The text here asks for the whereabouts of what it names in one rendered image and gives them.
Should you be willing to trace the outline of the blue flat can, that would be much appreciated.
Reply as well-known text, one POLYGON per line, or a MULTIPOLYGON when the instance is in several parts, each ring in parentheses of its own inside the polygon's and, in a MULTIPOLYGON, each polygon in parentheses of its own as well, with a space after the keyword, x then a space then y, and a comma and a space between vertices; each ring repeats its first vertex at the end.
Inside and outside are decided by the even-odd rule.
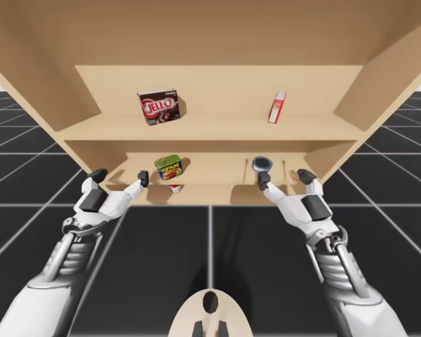
POLYGON ((272 161, 269 158, 263 156, 257 156, 253 158, 252 169, 256 172, 269 172, 272 168, 272 161))

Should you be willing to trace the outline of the tan robot part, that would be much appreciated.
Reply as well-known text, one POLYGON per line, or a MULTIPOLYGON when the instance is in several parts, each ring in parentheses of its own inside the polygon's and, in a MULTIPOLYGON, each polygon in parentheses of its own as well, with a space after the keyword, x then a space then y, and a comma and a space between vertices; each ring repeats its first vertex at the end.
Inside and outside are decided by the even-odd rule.
POLYGON ((217 289, 205 289, 182 304, 168 337, 253 337, 253 332, 231 296, 217 289))

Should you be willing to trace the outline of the green and blue rectangular can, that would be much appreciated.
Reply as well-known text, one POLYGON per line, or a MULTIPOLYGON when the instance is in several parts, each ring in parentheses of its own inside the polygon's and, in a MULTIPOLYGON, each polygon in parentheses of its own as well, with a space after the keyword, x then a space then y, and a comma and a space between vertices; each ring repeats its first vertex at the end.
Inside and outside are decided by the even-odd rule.
POLYGON ((154 165, 162 180, 170 180, 183 173, 181 158, 178 154, 159 158, 154 165))

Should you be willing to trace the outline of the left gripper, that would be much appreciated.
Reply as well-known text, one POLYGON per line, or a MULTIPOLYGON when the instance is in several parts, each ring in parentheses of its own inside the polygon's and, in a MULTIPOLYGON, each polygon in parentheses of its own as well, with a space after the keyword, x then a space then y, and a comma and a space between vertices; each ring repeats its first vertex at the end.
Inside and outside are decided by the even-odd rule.
POLYGON ((100 168, 89 173, 82 182, 82 196, 74 205, 74 220, 82 224, 101 224, 122 216, 131 199, 139 197, 149 185, 148 171, 140 171, 137 180, 123 191, 106 192, 100 183, 106 178, 107 169, 100 168))

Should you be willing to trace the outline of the brown and red carton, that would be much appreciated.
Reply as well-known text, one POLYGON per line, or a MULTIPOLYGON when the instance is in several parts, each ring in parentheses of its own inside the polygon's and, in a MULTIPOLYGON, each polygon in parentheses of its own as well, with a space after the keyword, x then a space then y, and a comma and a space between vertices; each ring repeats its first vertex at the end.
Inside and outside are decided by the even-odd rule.
POLYGON ((145 121, 149 126, 174 121, 181 117, 177 91, 148 91, 138 93, 145 121))

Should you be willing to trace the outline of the pale wooden shelf unit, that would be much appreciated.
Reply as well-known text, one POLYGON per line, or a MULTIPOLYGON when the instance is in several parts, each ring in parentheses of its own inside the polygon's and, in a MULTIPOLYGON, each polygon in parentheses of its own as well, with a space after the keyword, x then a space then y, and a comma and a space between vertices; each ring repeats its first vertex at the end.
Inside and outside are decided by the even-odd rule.
POLYGON ((0 84, 106 190, 147 170, 139 204, 265 204, 255 156, 302 193, 421 84, 421 0, 0 0, 0 84), (168 89, 181 117, 149 126, 138 93, 168 89))

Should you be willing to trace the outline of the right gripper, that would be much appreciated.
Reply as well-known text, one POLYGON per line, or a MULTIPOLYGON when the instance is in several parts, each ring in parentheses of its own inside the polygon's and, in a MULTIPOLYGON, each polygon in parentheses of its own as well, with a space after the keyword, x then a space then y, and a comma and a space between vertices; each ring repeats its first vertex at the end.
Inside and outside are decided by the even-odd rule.
POLYGON ((323 200, 323 184, 307 169, 298 169, 298 177, 306 185, 303 195, 287 196, 271 183, 266 171, 258 172, 258 187, 270 201, 275 201, 286 222, 299 229, 332 229, 332 211, 323 200))

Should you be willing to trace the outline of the red and white carton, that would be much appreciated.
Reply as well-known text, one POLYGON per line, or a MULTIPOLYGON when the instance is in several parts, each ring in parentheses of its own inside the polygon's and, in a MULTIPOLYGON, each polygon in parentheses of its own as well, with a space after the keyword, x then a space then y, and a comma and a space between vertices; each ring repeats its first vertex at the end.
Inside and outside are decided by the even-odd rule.
POLYGON ((278 121, 278 118, 281 113, 281 109, 283 107, 284 100, 286 98, 285 92, 278 92, 274 98, 274 101, 272 103, 272 107, 269 113, 268 122, 270 124, 276 124, 278 121))

